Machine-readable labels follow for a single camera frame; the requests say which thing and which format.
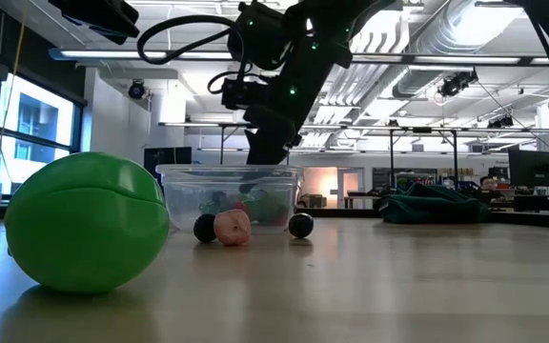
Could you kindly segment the pale-striped green toy fruit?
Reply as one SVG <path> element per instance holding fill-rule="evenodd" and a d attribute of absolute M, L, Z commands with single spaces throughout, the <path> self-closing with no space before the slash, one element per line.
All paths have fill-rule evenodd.
<path fill-rule="evenodd" d="M 250 218 L 261 225 L 283 225 L 290 211 L 289 203 L 275 192 L 257 191 L 246 205 Z"/>

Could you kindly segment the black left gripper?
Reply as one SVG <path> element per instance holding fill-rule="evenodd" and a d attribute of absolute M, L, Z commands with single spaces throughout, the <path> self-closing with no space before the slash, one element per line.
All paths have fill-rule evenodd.
<path fill-rule="evenodd" d="M 84 0 L 48 0 L 61 15 L 76 26 L 90 30 L 122 45 L 129 37 L 139 34 L 138 11 L 125 0 L 91 0 L 90 11 L 84 12 Z"/>

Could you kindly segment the black monitor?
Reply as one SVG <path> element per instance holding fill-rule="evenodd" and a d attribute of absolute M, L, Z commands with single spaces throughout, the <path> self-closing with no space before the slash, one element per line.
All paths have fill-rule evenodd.
<path fill-rule="evenodd" d="M 163 164 L 191 164 L 191 147 L 146 148 L 143 165 L 145 168 Z"/>
<path fill-rule="evenodd" d="M 548 151 L 508 151 L 510 180 L 514 186 L 549 188 Z"/>

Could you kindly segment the smooth green toy fruit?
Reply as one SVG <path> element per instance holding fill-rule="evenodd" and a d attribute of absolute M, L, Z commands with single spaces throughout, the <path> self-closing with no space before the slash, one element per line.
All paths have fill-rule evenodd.
<path fill-rule="evenodd" d="M 142 166 L 80 152 L 27 179 L 4 224 L 11 257 L 31 279 L 64 293 L 106 293 L 159 255 L 169 215 L 159 185 Z"/>

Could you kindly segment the pink toy peach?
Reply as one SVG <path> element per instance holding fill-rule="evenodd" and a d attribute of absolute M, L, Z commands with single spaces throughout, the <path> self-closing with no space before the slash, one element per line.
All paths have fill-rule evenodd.
<path fill-rule="evenodd" d="M 251 239 L 251 221 L 242 210 L 229 210 L 217 214 L 213 229 L 218 241 L 225 246 L 242 246 Z"/>

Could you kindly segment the silver ceiling duct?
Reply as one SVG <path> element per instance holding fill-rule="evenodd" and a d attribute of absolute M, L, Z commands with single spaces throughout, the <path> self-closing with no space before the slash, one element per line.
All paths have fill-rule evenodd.
<path fill-rule="evenodd" d="M 391 52 L 414 54 L 470 54 L 488 40 L 474 38 L 471 29 L 478 26 L 477 0 L 447 0 L 415 38 L 399 34 Z M 379 97 L 409 98 L 438 77 L 435 71 L 411 70 L 403 65 L 352 65 L 336 71 L 335 81 L 325 97 L 328 105 L 365 107 Z"/>

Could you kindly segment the person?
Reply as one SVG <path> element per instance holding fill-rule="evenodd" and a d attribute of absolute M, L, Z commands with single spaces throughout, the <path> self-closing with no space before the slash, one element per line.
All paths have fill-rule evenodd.
<path fill-rule="evenodd" d="M 500 202 L 505 200 L 505 196 L 497 189 L 497 182 L 491 176 L 484 176 L 480 179 L 479 199 L 482 202 Z"/>

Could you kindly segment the dark toy blueberry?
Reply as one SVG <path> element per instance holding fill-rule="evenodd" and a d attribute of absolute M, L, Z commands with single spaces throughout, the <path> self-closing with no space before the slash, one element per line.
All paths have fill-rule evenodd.
<path fill-rule="evenodd" d="M 201 243 L 211 243 L 216 239 L 214 232 L 215 215 L 204 213 L 193 224 L 194 237 Z"/>
<path fill-rule="evenodd" d="M 290 218 L 288 231 L 293 237 L 303 239 L 313 232 L 314 226 L 314 219 L 309 214 L 299 212 Z"/>

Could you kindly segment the black round ceiling fixture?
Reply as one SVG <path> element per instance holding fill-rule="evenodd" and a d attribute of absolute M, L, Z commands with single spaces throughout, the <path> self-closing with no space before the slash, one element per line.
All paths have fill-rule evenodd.
<path fill-rule="evenodd" d="M 132 84 L 128 89 L 128 96 L 131 99 L 140 100 L 144 99 L 148 94 L 148 91 L 145 88 L 144 80 L 134 79 Z"/>

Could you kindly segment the clear plastic tupperware container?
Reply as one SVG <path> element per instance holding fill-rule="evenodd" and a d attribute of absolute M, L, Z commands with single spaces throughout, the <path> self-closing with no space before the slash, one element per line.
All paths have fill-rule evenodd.
<path fill-rule="evenodd" d="M 246 203 L 257 191 L 281 194 L 289 203 L 288 219 L 283 225 L 261 225 L 250 221 L 255 233 L 277 232 L 287 227 L 295 213 L 295 204 L 303 181 L 300 167 L 226 166 L 226 165 L 159 165 L 166 206 L 173 225 L 192 232 L 195 220 L 202 215 L 199 205 L 213 200 L 221 202 L 220 212 L 242 210 L 249 216 Z"/>

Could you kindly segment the dark green cloth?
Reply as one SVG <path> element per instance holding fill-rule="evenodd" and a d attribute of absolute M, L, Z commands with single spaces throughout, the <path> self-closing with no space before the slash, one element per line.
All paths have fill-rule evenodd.
<path fill-rule="evenodd" d="M 382 196 L 376 210 L 386 222 L 408 225 L 484 223 L 491 213 L 476 198 L 444 186 L 423 184 Z"/>

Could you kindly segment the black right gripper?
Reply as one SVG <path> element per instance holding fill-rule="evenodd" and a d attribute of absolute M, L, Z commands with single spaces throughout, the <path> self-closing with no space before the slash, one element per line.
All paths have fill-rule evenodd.
<path fill-rule="evenodd" d="M 287 155 L 325 82 L 324 67 L 285 66 L 268 83 L 266 97 L 253 103 L 244 118 L 257 127 L 247 132 L 247 165 L 277 165 Z"/>

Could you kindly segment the large dark-framed window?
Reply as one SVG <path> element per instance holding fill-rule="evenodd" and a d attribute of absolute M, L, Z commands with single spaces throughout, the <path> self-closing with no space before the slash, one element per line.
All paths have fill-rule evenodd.
<path fill-rule="evenodd" d="M 81 109 L 19 76 L 0 82 L 0 194 L 77 150 Z"/>

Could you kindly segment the long ceiling light bar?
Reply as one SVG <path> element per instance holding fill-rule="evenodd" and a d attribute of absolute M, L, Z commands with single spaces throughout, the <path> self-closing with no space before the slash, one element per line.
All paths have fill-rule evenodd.
<path fill-rule="evenodd" d="M 128 60 L 138 61 L 139 54 L 133 50 L 61 50 L 50 49 L 49 55 L 54 60 Z M 386 65 L 459 65 L 488 67 L 545 67 L 549 66 L 546 56 L 513 55 L 495 56 L 484 54 L 410 54 L 410 53 L 355 53 L 354 64 Z"/>

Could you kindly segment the black aluminium table frame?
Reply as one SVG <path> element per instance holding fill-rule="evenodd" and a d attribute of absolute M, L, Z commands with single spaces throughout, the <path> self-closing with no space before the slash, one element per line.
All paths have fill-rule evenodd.
<path fill-rule="evenodd" d="M 379 218 L 377 210 L 362 209 L 311 209 L 297 208 L 295 212 L 305 212 L 317 218 Z M 536 212 L 491 212 L 489 221 L 510 225 L 549 228 L 549 213 Z"/>

